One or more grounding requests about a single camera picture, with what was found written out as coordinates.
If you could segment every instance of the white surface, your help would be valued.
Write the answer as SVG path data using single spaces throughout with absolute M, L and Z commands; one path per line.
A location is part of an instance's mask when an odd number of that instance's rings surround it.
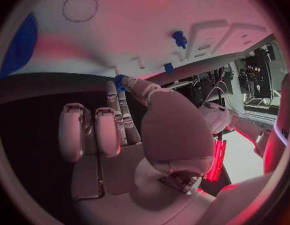
M 263 159 L 254 152 L 252 142 L 236 131 L 223 139 L 227 140 L 223 164 L 232 184 L 263 175 Z
M 248 0 L 96 0 L 97 12 L 85 22 L 63 16 L 66 1 L 42 0 L 35 8 L 39 32 L 35 52 L 17 73 L 114 77 L 117 66 L 124 74 L 146 78 L 163 72 L 166 63 L 176 68 L 240 52 L 272 33 Z M 92 4 L 68 0 L 65 11 L 74 20 L 88 19 L 96 10 Z M 171 37 L 178 30 L 188 40 L 185 50 Z M 251 42 L 244 45 L 249 37 Z M 198 50 L 204 45 L 210 47 Z

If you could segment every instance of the red led strip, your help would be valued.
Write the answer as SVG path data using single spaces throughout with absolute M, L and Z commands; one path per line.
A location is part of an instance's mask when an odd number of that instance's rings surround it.
M 223 167 L 225 148 L 226 148 L 226 140 L 215 141 L 215 158 L 210 170 L 204 176 L 205 179 L 214 182 L 218 180 Z

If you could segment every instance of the blue fan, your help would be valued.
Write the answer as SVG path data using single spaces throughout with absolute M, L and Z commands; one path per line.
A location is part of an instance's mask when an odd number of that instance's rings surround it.
M 1 68 L 1 79 L 25 66 L 31 59 L 37 41 L 37 28 L 37 20 L 31 13 L 10 43 Z

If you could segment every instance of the red light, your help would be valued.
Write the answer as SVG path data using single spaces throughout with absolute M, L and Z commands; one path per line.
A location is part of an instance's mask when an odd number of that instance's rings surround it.
M 223 159 L 226 148 L 226 140 L 216 140 L 215 142 L 215 158 L 210 170 L 205 174 L 204 178 L 210 181 L 217 181 L 223 167 Z

